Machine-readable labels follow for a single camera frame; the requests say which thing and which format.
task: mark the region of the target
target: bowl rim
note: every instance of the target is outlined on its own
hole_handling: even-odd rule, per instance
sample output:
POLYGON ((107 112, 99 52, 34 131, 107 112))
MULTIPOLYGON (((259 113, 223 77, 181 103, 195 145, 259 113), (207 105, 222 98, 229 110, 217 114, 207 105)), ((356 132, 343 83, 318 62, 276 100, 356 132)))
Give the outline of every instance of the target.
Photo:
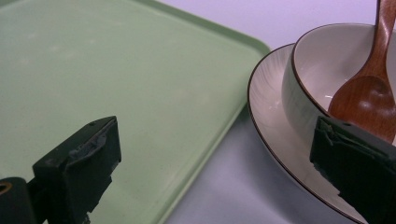
POLYGON ((332 115, 327 112, 327 110, 325 108, 323 108, 323 106, 320 105, 320 103, 315 100, 315 98, 311 95, 311 93, 309 93, 308 89, 305 87, 303 81, 300 79, 300 76, 298 75, 297 72, 297 68, 296 68, 296 64, 295 64, 295 57, 296 57, 296 49, 299 47, 299 44, 303 41, 304 38, 306 38, 308 35, 310 35, 311 33, 315 32, 316 30, 319 29, 323 29, 323 28, 328 28, 331 26, 359 26, 359 27, 375 27, 372 24, 366 24, 366 23, 354 23, 354 22, 349 22, 349 23, 332 23, 332 24, 326 24, 326 25, 322 25, 319 27, 316 27, 312 30, 309 30, 308 32, 306 32, 305 34, 303 34, 302 36, 300 36, 300 38, 297 40, 297 42, 295 43, 293 50, 291 51, 291 55, 290 55, 290 63, 291 63, 291 69, 293 71, 293 75, 296 78, 296 81, 298 83, 298 85, 300 86, 300 88, 303 90, 304 95, 309 99, 309 101, 314 105, 314 107, 323 115, 325 115, 326 117, 332 117, 332 115))

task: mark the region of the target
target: white plate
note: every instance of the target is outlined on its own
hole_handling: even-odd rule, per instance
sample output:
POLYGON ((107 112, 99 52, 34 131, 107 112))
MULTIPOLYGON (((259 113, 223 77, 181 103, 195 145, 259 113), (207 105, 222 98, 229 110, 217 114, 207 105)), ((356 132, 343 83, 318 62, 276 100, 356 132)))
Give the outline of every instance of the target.
POLYGON ((310 147, 291 128, 282 105, 281 87, 294 45, 276 49, 254 69, 248 85, 248 106, 254 125, 269 151, 296 182, 342 215, 366 223, 339 191, 309 161, 310 147))

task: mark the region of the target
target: wooden spoon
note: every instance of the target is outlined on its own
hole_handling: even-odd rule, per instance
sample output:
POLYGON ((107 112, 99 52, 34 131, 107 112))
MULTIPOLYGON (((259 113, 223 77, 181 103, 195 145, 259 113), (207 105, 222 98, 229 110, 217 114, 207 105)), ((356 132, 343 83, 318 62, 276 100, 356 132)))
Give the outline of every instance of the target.
POLYGON ((378 0, 375 37, 361 70, 334 95, 329 113, 389 143, 396 134, 396 105, 387 75, 387 52, 396 17, 396 0, 378 0))

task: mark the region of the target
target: ceramic bowl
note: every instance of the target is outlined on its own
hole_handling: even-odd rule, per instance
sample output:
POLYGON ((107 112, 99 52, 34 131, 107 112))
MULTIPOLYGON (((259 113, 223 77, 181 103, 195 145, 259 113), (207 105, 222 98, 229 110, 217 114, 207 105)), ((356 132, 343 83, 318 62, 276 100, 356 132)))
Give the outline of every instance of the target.
MULTIPOLYGON (((396 92, 394 33, 387 69, 396 92)), ((318 116, 330 116, 327 109, 333 95, 361 69, 373 38, 373 25, 332 24, 306 33, 295 44, 282 82, 282 103, 290 125, 307 147, 312 144, 318 116)))

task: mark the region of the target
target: white table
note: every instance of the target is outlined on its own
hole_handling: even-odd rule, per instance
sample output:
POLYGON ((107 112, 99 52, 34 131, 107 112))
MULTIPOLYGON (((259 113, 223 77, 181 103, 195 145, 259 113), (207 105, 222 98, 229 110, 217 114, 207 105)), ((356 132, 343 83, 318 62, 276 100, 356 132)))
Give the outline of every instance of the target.
MULTIPOLYGON (((271 49, 294 43, 325 24, 374 24, 376 8, 375 0, 163 2, 256 37, 271 49)), ((352 222, 288 177, 265 148, 245 109, 168 223, 352 222)))

